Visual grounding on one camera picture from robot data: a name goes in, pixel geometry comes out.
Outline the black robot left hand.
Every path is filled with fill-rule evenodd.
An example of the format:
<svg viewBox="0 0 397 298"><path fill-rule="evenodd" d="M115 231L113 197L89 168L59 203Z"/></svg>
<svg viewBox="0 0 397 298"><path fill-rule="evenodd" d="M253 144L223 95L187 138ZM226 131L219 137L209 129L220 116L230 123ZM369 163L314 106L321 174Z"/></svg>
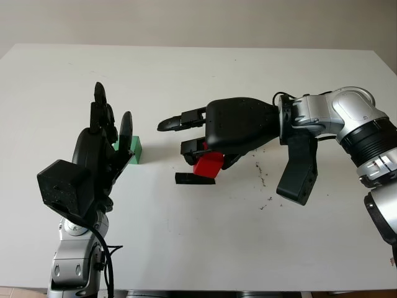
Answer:
<svg viewBox="0 0 397 298"><path fill-rule="evenodd" d="M105 213L113 209L114 203L109 197L113 185L134 156L132 134L131 112L124 113L118 130L104 86L97 82L89 127L78 137L72 162L90 170L94 180L93 204Z"/></svg>

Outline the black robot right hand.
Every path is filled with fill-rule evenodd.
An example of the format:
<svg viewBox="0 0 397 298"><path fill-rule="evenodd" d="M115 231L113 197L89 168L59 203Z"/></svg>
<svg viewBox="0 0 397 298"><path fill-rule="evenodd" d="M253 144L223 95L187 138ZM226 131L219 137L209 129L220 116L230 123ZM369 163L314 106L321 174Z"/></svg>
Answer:
<svg viewBox="0 0 397 298"><path fill-rule="evenodd" d="M209 153L225 157L227 169L249 151L280 134L278 107L250 97L233 97L210 102L207 106L182 112L158 124L159 132L205 127L205 136L181 143L181 155L194 166Z"/></svg>

